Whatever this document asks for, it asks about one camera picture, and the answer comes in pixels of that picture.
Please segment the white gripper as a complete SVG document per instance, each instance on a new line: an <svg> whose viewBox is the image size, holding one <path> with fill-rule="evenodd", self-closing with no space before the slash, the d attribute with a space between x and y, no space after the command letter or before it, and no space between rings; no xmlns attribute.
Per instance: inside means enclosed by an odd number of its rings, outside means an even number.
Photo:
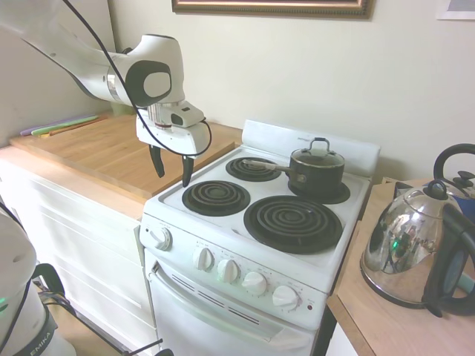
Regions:
<svg viewBox="0 0 475 356"><path fill-rule="evenodd" d="M144 115L145 122L136 116L136 134L139 141L149 145L149 153L158 177L165 176L161 148L182 155L182 186L186 188L194 171L194 159L210 147L210 126L206 121L188 128L172 125L157 128Z"/></svg>

